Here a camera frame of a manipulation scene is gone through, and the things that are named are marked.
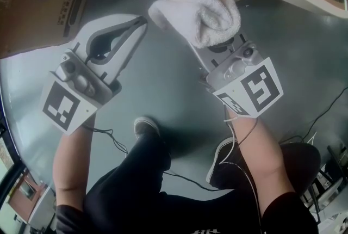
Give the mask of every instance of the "shoe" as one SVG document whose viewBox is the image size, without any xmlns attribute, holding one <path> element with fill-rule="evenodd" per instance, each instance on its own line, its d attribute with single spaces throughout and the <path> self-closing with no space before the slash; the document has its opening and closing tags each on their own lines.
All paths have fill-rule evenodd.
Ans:
<svg viewBox="0 0 348 234">
<path fill-rule="evenodd" d="M 144 133 L 156 133 L 159 134 L 159 128 L 157 124 L 148 117 L 139 117 L 134 121 L 134 134 L 138 140 Z"/>
<path fill-rule="evenodd" d="M 206 180 L 214 188 L 236 189 L 245 184 L 250 185 L 250 179 L 248 179 L 250 173 L 248 173 L 249 170 L 238 148 L 237 141 L 233 141 L 233 138 L 229 137 L 217 147 Z"/>
</svg>

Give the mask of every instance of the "gray floor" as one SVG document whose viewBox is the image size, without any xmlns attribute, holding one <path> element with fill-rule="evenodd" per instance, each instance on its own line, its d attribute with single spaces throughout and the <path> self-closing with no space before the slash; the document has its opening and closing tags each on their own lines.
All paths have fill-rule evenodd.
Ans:
<svg viewBox="0 0 348 234">
<path fill-rule="evenodd" d="M 82 23 L 113 13 L 148 18 L 154 1 L 88 0 Z M 244 0 L 239 6 L 244 31 L 264 57 L 272 58 L 284 90 L 283 98 L 263 118 L 278 140 L 285 134 L 303 134 L 308 122 L 348 85 L 348 22 L 279 0 Z M 55 69 L 68 46 L 0 61 L 3 103 L 16 146 L 27 166 L 51 185 L 60 132 L 42 119 L 38 103 L 48 70 Z M 119 78 L 122 92 L 98 112 L 96 126 L 113 128 L 115 138 L 130 149 L 135 142 L 133 120 L 140 115 L 155 117 L 181 153 L 172 170 L 208 187 L 206 173 L 228 128 L 222 122 L 222 104 L 198 83 L 199 77 L 198 63 L 185 41 L 150 21 L 147 35 Z M 344 94 L 313 130 L 318 132 L 314 145 L 323 159 L 327 145 L 338 150 L 346 142 L 347 99 Z M 95 134 L 88 188 L 122 159 L 108 137 Z M 164 176 L 163 190 L 202 200 L 222 194 L 171 176 Z"/>
</svg>

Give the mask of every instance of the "white towel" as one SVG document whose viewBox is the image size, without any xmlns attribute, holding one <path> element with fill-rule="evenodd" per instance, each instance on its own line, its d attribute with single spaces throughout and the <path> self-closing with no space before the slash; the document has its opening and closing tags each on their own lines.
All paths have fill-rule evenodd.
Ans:
<svg viewBox="0 0 348 234">
<path fill-rule="evenodd" d="M 170 23 L 197 48 L 225 42 L 240 28 L 234 0 L 158 0 L 148 14 L 162 29 Z"/>
</svg>

